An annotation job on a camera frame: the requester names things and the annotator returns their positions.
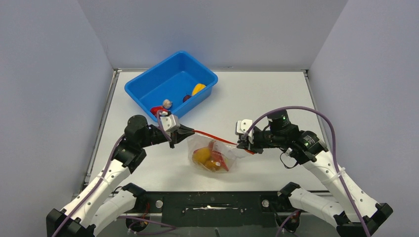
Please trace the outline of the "red toy watermelon slice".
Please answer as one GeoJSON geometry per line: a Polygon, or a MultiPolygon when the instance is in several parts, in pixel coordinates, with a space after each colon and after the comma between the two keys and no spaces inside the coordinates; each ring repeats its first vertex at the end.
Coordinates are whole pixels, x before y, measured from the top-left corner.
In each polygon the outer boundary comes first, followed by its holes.
{"type": "Polygon", "coordinates": [[[229,171],[228,164],[226,162],[226,159],[224,158],[224,155],[218,150],[218,145],[216,144],[215,140],[212,140],[209,143],[209,148],[211,149],[211,158],[209,160],[218,161],[221,163],[221,169],[226,172],[229,171]]]}

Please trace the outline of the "orange toy mango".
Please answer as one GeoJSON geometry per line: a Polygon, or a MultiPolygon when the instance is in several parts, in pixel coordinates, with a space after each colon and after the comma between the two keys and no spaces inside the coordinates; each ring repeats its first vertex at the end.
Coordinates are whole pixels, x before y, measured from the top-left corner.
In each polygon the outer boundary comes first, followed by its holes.
{"type": "Polygon", "coordinates": [[[211,158],[211,149],[203,147],[195,150],[192,154],[192,161],[196,164],[205,164],[211,158]]]}

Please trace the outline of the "clear zip bag orange zipper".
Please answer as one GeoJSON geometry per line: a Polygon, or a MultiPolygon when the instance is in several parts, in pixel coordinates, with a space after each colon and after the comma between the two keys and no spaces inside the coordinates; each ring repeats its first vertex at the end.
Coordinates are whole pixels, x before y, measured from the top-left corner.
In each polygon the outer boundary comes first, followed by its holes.
{"type": "Polygon", "coordinates": [[[237,159],[255,154],[237,148],[236,143],[197,130],[187,138],[187,145],[188,158],[193,166],[213,173],[228,173],[237,159]]]}

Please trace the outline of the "yellow toy banana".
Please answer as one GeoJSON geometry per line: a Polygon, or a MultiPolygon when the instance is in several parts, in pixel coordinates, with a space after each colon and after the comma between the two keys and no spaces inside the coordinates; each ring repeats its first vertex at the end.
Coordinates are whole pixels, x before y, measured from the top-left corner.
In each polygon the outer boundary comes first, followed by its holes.
{"type": "Polygon", "coordinates": [[[207,160],[204,163],[204,168],[211,172],[218,172],[221,169],[221,163],[214,160],[207,160]]]}

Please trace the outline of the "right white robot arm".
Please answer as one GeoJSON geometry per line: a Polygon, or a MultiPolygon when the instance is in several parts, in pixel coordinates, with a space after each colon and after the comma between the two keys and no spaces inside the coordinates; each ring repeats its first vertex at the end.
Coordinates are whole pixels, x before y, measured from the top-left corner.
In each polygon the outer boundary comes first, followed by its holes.
{"type": "Polygon", "coordinates": [[[278,205],[285,211],[308,212],[333,226],[341,237],[370,237],[393,213],[387,203],[380,203],[361,189],[341,167],[335,152],[312,131],[291,123],[287,108],[264,115],[268,125],[259,129],[257,121],[236,122],[237,147],[261,154],[265,149],[279,149],[311,172],[334,197],[328,200],[290,182],[278,195],[278,205]]]}

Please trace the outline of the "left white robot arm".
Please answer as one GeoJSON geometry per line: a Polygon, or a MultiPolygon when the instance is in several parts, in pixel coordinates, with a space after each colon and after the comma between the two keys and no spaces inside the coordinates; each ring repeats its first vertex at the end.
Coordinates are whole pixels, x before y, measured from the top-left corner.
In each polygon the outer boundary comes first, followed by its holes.
{"type": "Polygon", "coordinates": [[[174,114],[158,118],[158,123],[158,126],[149,125],[142,115],[132,116],[127,121],[123,135],[99,174],[70,203],[48,213],[47,236],[95,237],[135,207],[145,190],[133,183],[123,186],[115,197],[109,196],[144,161],[145,149],[164,142],[174,148],[195,133],[194,129],[182,125],[174,114]]]}

